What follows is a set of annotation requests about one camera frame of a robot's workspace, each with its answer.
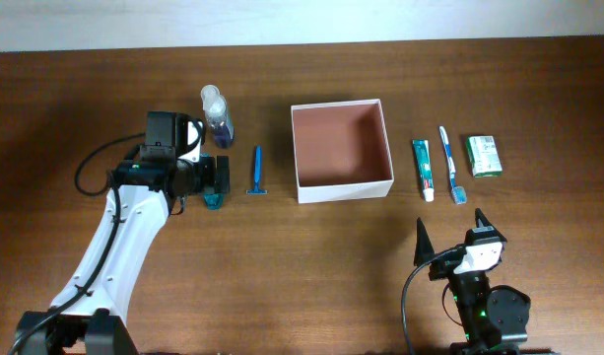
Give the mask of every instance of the blue toothbrush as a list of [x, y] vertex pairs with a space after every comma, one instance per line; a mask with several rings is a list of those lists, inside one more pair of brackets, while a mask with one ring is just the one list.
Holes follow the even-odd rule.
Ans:
[[262, 171], [262, 148], [255, 148], [255, 168], [253, 169], [253, 189], [247, 190], [246, 194], [266, 194], [267, 190], [260, 189], [260, 174]]
[[448, 135], [443, 126], [439, 127], [439, 135], [441, 135], [441, 143], [443, 144], [443, 150], [446, 152], [446, 159], [448, 160], [448, 176], [450, 177], [450, 194], [455, 204], [466, 203], [468, 197], [466, 196], [466, 190], [461, 186], [455, 185], [455, 163], [452, 161], [452, 154], [450, 153], [450, 142], [448, 142]]

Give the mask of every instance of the toothpaste cap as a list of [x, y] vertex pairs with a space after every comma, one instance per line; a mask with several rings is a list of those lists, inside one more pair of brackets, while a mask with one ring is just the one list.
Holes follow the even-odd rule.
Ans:
[[424, 189], [424, 200], [427, 202], [433, 202], [433, 193], [435, 191], [432, 188]]

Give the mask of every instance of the bottle cap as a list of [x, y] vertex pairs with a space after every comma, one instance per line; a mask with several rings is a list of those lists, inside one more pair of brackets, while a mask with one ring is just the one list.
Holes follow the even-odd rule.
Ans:
[[225, 112], [225, 99], [221, 96], [219, 88], [214, 85], [206, 85], [201, 90], [201, 100], [203, 100], [203, 110], [217, 116]]
[[425, 188], [424, 189], [424, 200], [427, 202], [433, 202], [433, 194], [434, 194], [434, 190], [432, 188]]

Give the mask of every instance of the white wall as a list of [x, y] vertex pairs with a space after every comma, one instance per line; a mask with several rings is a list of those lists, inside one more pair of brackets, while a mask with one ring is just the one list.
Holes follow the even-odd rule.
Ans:
[[0, 51], [604, 35], [604, 0], [0, 0]]

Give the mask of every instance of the blue liquid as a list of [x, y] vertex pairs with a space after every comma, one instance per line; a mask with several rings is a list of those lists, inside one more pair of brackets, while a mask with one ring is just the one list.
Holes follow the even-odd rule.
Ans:
[[234, 139], [230, 134], [230, 129], [226, 125], [213, 128], [212, 135], [214, 135], [214, 142], [219, 148], [227, 149], [234, 143]]

